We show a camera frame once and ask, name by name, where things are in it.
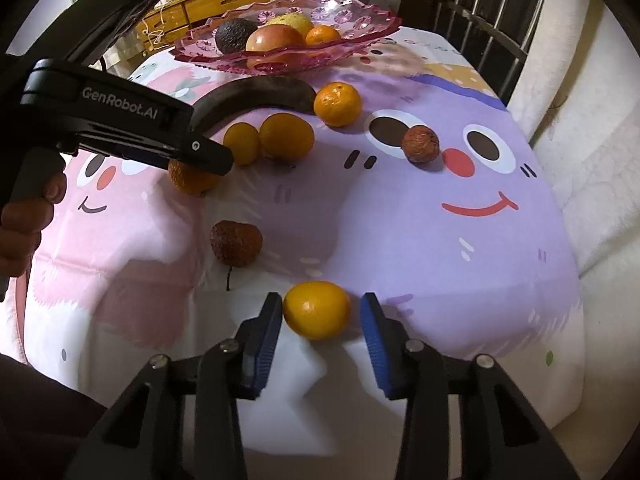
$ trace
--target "dark clothing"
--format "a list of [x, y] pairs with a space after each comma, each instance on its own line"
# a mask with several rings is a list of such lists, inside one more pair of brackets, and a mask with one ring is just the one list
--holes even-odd
[[61, 479], [104, 412], [93, 399], [0, 355], [0, 478]]

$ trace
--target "fruit bowl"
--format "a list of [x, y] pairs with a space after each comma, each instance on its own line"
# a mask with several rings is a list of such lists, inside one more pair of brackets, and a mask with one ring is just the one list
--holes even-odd
[[[329, 25], [338, 40], [316, 46], [283, 46], [266, 52], [235, 52], [223, 55], [216, 46], [216, 30], [231, 18], [252, 20], [259, 25], [290, 12], [301, 12], [314, 25]], [[229, 10], [220, 18], [209, 18], [175, 42], [171, 54], [185, 61], [222, 72], [260, 75], [297, 72], [317, 68], [350, 56], [400, 27], [400, 18], [376, 5], [358, 0], [273, 0], [255, 3], [245, 9]]]

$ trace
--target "screw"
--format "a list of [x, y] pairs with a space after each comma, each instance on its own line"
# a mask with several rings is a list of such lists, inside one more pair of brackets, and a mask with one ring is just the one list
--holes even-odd
[[476, 363], [478, 363], [479, 367], [486, 368], [487, 370], [493, 368], [495, 365], [494, 358], [487, 354], [480, 354], [476, 357]]
[[240, 345], [235, 339], [225, 339], [222, 343], [220, 343], [220, 349], [225, 354], [228, 354], [237, 352], [240, 349]]
[[158, 368], [164, 368], [169, 364], [169, 358], [164, 354], [154, 355], [149, 359], [149, 364], [154, 370], [158, 370]]
[[422, 350], [424, 350], [424, 343], [419, 339], [409, 339], [409, 341], [404, 343], [404, 347], [411, 353], [422, 352]]

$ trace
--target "cartoon smile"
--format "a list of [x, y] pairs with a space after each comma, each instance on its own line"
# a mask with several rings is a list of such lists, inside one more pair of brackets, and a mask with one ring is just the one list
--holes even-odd
[[460, 207], [457, 205], [445, 203], [442, 204], [442, 207], [449, 212], [462, 216], [489, 216], [502, 211], [507, 206], [516, 211], [519, 209], [518, 204], [509, 200], [501, 191], [498, 192], [498, 196], [500, 197], [500, 200], [498, 202], [487, 207], [481, 207], [479, 209], [471, 209], [468, 207]]
[[96, 207], [96, 208], [87, 207], [86, 206], [86, 201], [88, 199], [89, 199], [89, 197], [87, 196], [84, 200], [82, 200], [82, 203], [78, 207], [78, 211], [80, 211], [82, 209], [82, 211], [84, 211], [85, 213], [93, 214], [93, 213], [101, 213], [105, 209], [107, 209], [107, 206], [105, 206], [105, 205], [103, 205], [102, 207]]

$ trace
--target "finger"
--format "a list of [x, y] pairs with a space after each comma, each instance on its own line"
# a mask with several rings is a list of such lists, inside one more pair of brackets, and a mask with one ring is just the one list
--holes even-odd
[[0, 224], [7, 231], [26, 235], [42, 231], [53, 220], [53, 204], [44, 198], [30, 198], [6, 204]]
[[0, 227], [0, 253], [9, 260], [31, 256], [40, 244], [40, 233], [25, 235]]
[[44, 198], [52, 204], [59, 204], [66, 194], [66, 175], [57, 173], [52, 176], [44, 188]]
[[29, 267], [30, 258], [20, 258], [18, 260], [7, 260], [0, 256], [0, 276], [19, 278]]

